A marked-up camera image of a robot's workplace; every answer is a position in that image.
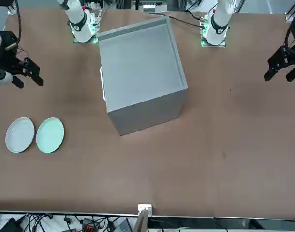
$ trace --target white mount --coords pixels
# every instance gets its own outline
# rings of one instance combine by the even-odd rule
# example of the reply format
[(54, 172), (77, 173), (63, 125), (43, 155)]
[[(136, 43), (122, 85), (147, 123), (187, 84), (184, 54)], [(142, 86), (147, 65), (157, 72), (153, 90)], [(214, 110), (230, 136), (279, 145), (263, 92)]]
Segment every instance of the white mount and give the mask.
[(57, 0), (65, 11), (75, 38), (81, 42), (88, 42), (95, 34), (95, 14), (83, 10), (79, 0)]
[(203, 35), (206, 42), (212, 46), (218, 46), (224, 41), (234, 9), (233, 0), (218, 0), (216, 11), (209, 19), (207, 31)]

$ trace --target brown table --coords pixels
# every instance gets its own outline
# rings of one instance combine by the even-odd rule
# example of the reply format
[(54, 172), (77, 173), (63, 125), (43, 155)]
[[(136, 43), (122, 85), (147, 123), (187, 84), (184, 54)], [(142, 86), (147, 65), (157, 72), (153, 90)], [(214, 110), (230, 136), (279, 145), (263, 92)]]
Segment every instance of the brown table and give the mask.
[[(235, 14), (227, 48), (201, 48), (198, 28), (172, 21), (189, 85), (178, 119), (120, 137), (106, 115), (97, 45), (72, 44), (66, 14), (23, 9), (20, 46), (44, 86), (0, 86), (0, 209), (295, 219), (295, 81), (264, 82), (282, 45), (282, 15)], [(174, 16), (195, 23), (186, 13)], [(102, 30), (157, 17), (108, 10)], [(7, 29), (18, 32), (16, 16)], [(66, 129), (61, 148), (22, 154), (4, 142), (20, 116)]]

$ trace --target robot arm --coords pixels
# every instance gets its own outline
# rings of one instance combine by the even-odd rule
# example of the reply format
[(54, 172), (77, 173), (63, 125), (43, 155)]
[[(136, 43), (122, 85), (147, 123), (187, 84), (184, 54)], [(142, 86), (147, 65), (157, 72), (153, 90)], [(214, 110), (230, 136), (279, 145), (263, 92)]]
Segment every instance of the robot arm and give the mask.
[[(14, 0), (0, 0), (0, 6), (8, 7), (13, 2)], [(39, 76), (39, 66), (29, 57), (23, 61), (16, 57), (18, 43), (19, 39), (11, 31), (0, 31), (0, 85), (13, 83), (23, 88), (24, 82), (17, 77), (17, 75), (23, 75), (31, 77), (36, 84), (42, 86), (43, 80)]]
[(95, 15), (89, 10), (83, 10), (80, 0), (57, 0), (61, 8), (65, 11), (75, 38), (85, 43), (95, 34), (93, 27)]
[(268, 60), (269, 70), (265, 73), (265, 81), (270, 81), (274, 75), (283, 68), (294, 65), (294, 68), (286, 75), (286, 80), (292, 82), (295, 79), (295, 44), (293, 47), (288, 46), (288, 37), (290, 33), (295, 41), (295, 18), (291, 22), (286, 36), (284, 45), (281, 46)]
[(209, 21), (206, 34), (203, 35), (208, 44), (218, 46), (223, 42), (234, 9), (233, 0), (218, 0), (216, 11)]

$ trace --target white plate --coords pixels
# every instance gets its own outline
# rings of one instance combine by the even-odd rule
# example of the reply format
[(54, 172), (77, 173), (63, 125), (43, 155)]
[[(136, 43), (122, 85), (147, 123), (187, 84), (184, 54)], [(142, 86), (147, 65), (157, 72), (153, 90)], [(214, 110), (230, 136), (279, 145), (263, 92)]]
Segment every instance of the white plate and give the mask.
[(56, 151), (64, 139), (64, 126), (55, 117), (45, 120), (37, 131), (36, 142), (39, 150), (44, 153)]
[(27, 117), (16, 119), (6, 133), (6, 146), (9, 151), (19, 153), (25, 151), (35, 135), (35, 127)]

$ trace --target light green plate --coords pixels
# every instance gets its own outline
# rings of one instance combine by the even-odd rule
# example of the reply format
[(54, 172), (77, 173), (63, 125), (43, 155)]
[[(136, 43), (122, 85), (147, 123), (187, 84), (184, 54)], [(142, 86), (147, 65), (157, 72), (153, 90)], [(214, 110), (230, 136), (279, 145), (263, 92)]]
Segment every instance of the light green plate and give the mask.
[(56, 151), (64, 139), (64, 125), (55, 117), (45, 120), (37, 131), (36, 142), (44, 153)]

